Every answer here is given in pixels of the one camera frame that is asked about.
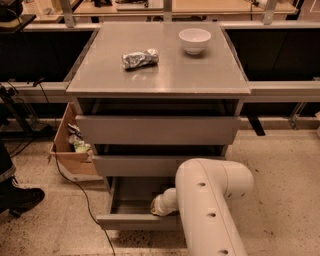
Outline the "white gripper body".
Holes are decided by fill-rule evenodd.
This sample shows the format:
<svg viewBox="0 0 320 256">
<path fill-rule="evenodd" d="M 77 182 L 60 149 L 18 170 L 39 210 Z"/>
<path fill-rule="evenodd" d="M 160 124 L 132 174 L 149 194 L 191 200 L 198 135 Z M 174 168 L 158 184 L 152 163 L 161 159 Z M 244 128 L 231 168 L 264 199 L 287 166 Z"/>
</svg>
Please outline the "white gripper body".
<svg viewBox="0 0 320 256">
<path fill-rule="evenodd" d="M 153 206 L 155 206 L 160 214 L 160 216 L 167 216 L 174 211 L 174 209 L 166 204 L 166 201 L 161 195 L 157 196 L 153 201 Z"/>
</svg>

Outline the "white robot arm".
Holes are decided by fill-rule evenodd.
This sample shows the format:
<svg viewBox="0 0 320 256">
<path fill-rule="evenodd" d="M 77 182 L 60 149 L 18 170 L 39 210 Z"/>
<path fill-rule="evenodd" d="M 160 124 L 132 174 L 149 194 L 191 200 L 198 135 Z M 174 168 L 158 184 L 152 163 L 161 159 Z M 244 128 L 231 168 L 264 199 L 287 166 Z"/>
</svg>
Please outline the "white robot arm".
<svg viewBox="0 0 320 256">
<path fill-rule="evenodd" d="M 189 256 L 248 256 L 226 201 L 254 187 L 251 171 L 234 161 L 195 158 L 177 169 L 175 186 L 156 196 L 151 213 L 180 214 Z"/>
</svg>

